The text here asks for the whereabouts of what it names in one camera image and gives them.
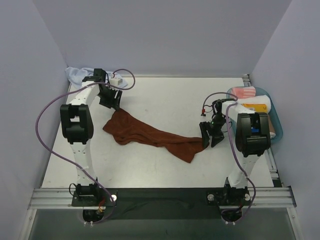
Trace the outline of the brown towel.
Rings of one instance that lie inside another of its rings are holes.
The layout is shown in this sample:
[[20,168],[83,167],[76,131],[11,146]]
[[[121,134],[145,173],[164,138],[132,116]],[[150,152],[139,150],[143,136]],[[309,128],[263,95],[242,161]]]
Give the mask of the brown towel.
[[103,131],[113,136],[119,145],[139,143],[157,148],[165,148],[178,159],[191,163],[196,154],[205,150],[201,137],[185,137],[159,130],[148,125],[123,109],[115,111]]

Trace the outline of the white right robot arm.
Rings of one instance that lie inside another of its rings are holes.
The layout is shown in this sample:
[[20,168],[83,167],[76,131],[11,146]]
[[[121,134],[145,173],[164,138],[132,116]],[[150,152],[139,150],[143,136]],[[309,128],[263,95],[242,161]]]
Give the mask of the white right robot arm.
[[265,112],[250,110],[235,99],[218,99],[213,103],[211,121],[199,123],[202,145],[204,148],[215,147],[225,138],[222,127],[230,127],[229,120],[235,122],[235,138],[228,138],[235,160],[229,176],[222,187],[214,187],[216,195],[221,195],[224,203],[233,205],[240,197],[248,194],[248,185],[256,190],[251,180],[252,170],[258,159],[271,146],[268,115]]

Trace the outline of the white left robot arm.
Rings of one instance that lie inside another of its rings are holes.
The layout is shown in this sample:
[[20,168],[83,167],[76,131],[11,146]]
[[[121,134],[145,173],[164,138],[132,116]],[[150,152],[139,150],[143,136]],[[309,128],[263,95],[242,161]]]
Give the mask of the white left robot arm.
[[96,181],[90,141],[94,135],[94,124],[90,106],[96,97],[99,104],[118,111],[120,109],[121,90],[116,90],[105,84],[109,83],[109,75],[101,68],[95,68],[92,76],[85,76],[81,86],[85,89],[78,92],[68,104],[60,106],[62,135],[73,152],[74,161],[80,165],[77,168],[77,184],[74,198],[84,200],[88,205],[97,205],[104,197],[102,189]]

